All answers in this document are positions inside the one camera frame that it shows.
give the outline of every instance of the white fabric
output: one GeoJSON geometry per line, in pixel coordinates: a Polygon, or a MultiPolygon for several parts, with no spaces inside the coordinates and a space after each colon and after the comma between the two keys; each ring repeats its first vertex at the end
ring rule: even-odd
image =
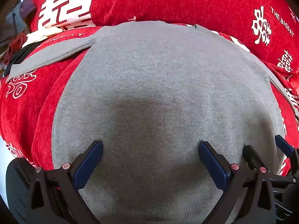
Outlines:
{"type": "Polygon", "coordinates": [[[14,156],[9,152],[7,147],[5,146],[5,141],[0,137],[0,195],[4,200],[5,204],[7,204],[6,197],[6,186],[5,186],[5,175],[6,169],[9,163],[14,160],[14,156]]]}
{"type": "Polygon", "coordinates": [[[63,29],[55,26],[50,27],[48,29],[42,27],[39,30],[26,35],[27,41],[25,42],[25,44],[22,45],[22,48],[25,47],[26,45],[48,39],[54,35],[60,34],[63,31],[64,31],[63,29]]]}

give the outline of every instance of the red blanket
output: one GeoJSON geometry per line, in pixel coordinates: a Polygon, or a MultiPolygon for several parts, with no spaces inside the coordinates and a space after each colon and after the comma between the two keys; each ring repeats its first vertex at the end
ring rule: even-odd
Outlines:
{"type": "MultiPolygon", "coordinates": [[[[31,28],[56,25],[65,29],[117,25],[129,20],[162,20],[199,24],[238,38],[262,59],[282,82],[297,107],[298,95],[286,80],[299,67],[298,18],[285,0],[33,0],[37,13],[31,28]]],[[[44,42],[39,49],[61,40],[87,36],[99,27],[69,30],[44,42]]],[[[53,168],[51,131],[53,116],[65,84],[84,54],[72,56],[10,84],[1,81],[0,133],[10,151],[32,164],[53,168]]],[[[294,113],[287,100],[272,88],[282,110],[286,140],[298,146],[294,113]]],[[[285,174],[289,162],[285,162],[285,174]]]]}

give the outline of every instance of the gray fabric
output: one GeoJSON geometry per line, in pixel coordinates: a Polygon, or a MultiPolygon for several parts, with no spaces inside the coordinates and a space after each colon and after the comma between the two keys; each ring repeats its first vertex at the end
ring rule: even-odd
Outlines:
{"type": "MultiPolygon", "coordinates": [[[[6,83],[8,83],[14,77],[18,77],[25,73],[31,72],[35,69],[41,68],[43,66],[47,66],[55,62],[59,62],[81,50],[89,48],[96,43],[99,37],[102,36],[109,37],[110,33],[113,33],[113,31],[111,31],[109,27],[104,27],[101,29],[101,31],[97,31],[96,33],[86,38],[75,38],[75,39],[66,40],[60,43],[50,45],[44,48],[43,50],[35,53],[34,55],[30,56],[29,58],[24,60],[23,63],[12,65],[10,75],[6,79],[6,83]]],[[[290,97],[287,95],[282,84],[279,82],[276,76],[260,60],[257,60],[254,55],[248,53],[245,50],[243,50],[242,52],[244,56],[248,57],[248,59],[250,60],[253,60],[265,70],[265,72],[269,76],[270,81],[284,95],[286,100],[291,105],[294,114],[296,115],[297,118],[299,118],[299,111],[297,110],[297,108],[294,107],[293,102],[291,101],[290,97]]]]}
{"type": "Polygon", "coordinates": [[[199,159],[201,141],[231,163],[244,165],[251,144],[274,172],[282,164],[282,118],[259,64],[202,27],[100,29],[59,100],[54,167],[101,139],[102,161],[80,191],[101,223],[200,223],[222,194],[199,159]]]}

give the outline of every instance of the gray sweatshirt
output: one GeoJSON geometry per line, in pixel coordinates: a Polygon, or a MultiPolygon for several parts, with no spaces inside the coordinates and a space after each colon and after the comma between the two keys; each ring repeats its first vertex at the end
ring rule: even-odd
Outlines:
{"type": "Polygon", "coordinates": [[[86,47],[55,112],[52,157],[59,168],[103,141],[80,190],[102,224],[201,223],[222,194],[199,158],[201,141],[242,167],[251,144],[279,171],[274,136],[284,129],[270,78],[283,89],[254,55],[200,26],[129,22],[49,46],[11,77],[86,47]]]}

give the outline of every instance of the blue clamp pad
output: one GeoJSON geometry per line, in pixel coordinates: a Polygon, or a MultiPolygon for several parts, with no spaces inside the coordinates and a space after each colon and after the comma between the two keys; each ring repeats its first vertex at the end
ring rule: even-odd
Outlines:
{"type": "Polygon", "coordinates": [[[228,189],[228,181],[231,178],[230,164],[221,154],[204,141],[199,145],[199,157],[203,161],[217,188],[224,192],[228,189]]]}
{"type": "Polygon", "coordinates": [[[286,157],[290,158],[294,156],[294,148],[281,135],[275,136],[275,144],[286,157]]]}
{"type": "Polygon", "coordinates": [[[100,141],[93,141],[89,148],[80,154],[73,162],[73,186],[75,190],[83,189],[90,178],[93,170],[98,165],[103,156],[103,144],[100,141]]]}

